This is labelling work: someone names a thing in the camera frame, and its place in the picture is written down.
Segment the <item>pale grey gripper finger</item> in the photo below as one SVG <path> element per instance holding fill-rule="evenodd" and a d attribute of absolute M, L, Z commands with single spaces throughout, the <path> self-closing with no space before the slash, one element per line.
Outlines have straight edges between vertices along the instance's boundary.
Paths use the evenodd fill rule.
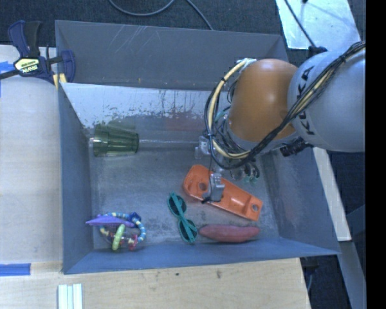
<path fill-rule="evenodd" d="M 195 159 L 201 159 L 204 156 L 210 156 L 210 141 L 205 136 L 199 136 L 198 145 L 195 147 Z"/>
<path fill-rule="evenodd" d="M 220 202 L 223 196 L 225 184 L 222 182 L 220 173 L 211 173 L 208 178 L 208 183 L 205 192 L 202 194 L 203 201 Z"/>

